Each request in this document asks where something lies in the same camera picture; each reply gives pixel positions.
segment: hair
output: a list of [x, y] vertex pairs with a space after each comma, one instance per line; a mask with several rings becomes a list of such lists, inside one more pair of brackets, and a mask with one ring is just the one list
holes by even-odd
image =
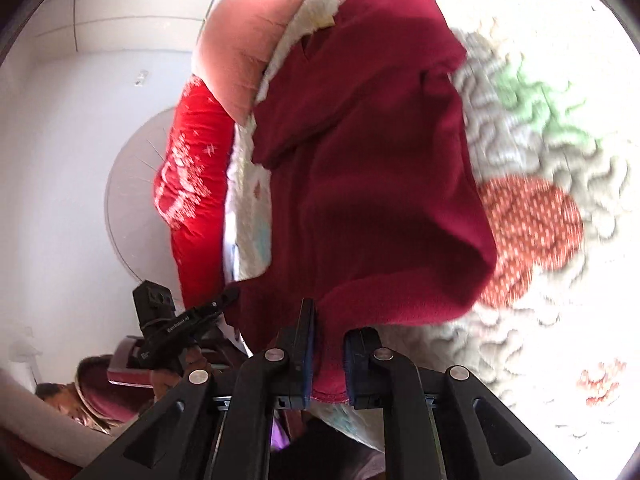
[[36, 396], [42, 400], [47, 400], [57, 394], [59, 394], [64, 386], [54, 383], [40, 383], [36, 386]]

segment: white wall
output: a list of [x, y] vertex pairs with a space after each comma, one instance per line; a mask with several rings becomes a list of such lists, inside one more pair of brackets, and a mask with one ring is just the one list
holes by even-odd
[[23, 31], [0, 65], [0, 117], [24, 89], [33, 71], [34, 58], [32, 40]]
[[185, 53], [74, 56], [37, 67], [0, 115], [0, 316], [30, 327], [46, 381], [70, 381], [81, 358], [138, 333], [104, 191], [121, 147], [189, 74]]

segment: purple cloth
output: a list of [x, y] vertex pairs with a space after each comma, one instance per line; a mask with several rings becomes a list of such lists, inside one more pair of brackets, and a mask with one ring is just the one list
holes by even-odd
[[282, 429], [280, 423], [273, 419], [273, 425], [271, 427], [271, 449], [277, 449], [278, 451], [285, 449], [289, 445], [289, 437]]

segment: red polka dot pattern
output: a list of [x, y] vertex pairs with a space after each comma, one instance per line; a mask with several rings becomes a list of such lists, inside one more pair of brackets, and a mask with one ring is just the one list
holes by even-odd
[[574, 256], [582, 243], [582, 218], [567, 193], [540, 178], [494, 178], [478, 191], [498, 249], [480, 301], [504, 308], [529, 290], [534, 266], [557, 270]]

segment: white ceiling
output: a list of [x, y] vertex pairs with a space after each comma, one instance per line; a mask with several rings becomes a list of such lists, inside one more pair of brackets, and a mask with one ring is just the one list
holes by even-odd
[[26, 26], [37, 60], [112, 50], [191, 51], [220, 0], [46, 0]]

